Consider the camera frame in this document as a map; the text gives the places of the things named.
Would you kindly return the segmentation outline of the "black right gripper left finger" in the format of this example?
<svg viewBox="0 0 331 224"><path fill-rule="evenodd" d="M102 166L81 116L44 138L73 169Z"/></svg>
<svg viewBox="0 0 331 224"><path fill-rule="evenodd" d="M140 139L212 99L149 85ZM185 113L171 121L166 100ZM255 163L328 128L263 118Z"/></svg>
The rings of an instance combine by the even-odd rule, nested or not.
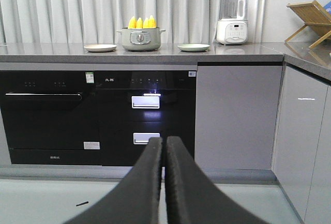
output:
<svg viewBox="0 0 331 224"><path fill-rule="evenodd" d="M65 223L158 223L161 173L162 138L152 137L109 193Z"/></svg>

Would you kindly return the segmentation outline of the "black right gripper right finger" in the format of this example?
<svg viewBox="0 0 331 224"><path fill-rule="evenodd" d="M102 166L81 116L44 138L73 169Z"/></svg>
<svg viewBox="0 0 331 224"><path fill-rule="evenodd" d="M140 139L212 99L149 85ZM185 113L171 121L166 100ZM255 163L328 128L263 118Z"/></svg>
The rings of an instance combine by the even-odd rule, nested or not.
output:
<svg viewBox="0 0 331 224"><path fill-rule="evenodd" d="M168 223L266 222L219 190L196 164L180 137L168 137L165 151Z"/></svg>

